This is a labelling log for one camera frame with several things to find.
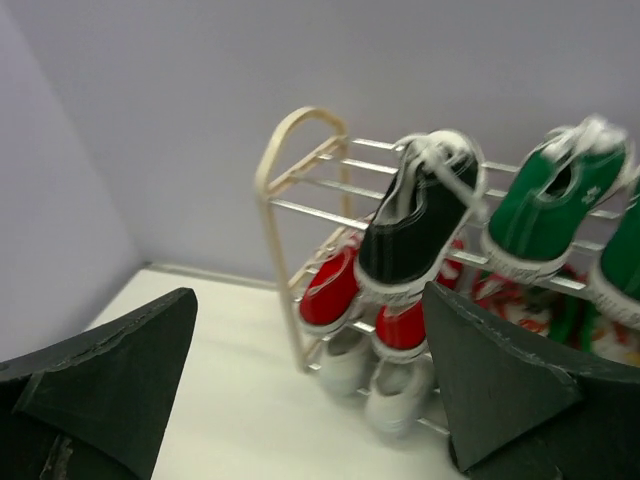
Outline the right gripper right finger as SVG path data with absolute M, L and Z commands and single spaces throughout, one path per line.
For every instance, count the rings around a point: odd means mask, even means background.
M 638 368 L 533 334 L 435 282 L 422 301 L 462 474 L 638 479 Z

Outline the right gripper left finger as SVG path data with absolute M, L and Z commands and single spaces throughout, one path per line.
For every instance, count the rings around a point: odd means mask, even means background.
M 197 312 L 178 288 L 2 362 L 2 478 L 151 478 Z

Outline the white sneaker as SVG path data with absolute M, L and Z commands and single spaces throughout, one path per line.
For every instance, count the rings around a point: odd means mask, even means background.
M 326 341 L 319 358 L 319 379 L 336 397 L 355 395 L 370 372 L 373 351 L 367 334 L 347 328 Z
M 424 357 L 404 364 L 380 360 L 369 384 L 367 421 L 385 437 L 405 436 L 431 396 L 434 385 L 433 364 Z

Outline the red sneaker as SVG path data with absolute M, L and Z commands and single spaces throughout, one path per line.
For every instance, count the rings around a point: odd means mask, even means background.
M 360 291 L 354 263 L 362 237 L 361 232 L 341 235 L 312 263 L 317 272 L 298 306 L 301 326 L 311 336 L 335 335 L 346 325 Z
M 452 241 L 453 249 L 464 249 L 466 234 L 459 233 Z M 462 283 L 464 266 L 445 258 L 436 283 L 456 291 Z M 403 306 L 383 306 L 376 318 L 372 346 L 383 360 L 395 364 L 415 361 L 429 350 L 421 293 L 418 299 Z

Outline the black sneaker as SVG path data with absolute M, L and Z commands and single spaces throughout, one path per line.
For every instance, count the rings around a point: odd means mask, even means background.
M 484 156 L 452 129 L 396 142 L 398 169 L 373 215 L 354 263 L 367 301 L 403 306 L 436 279 L 451 243 L 471 217 L 489 216 Z

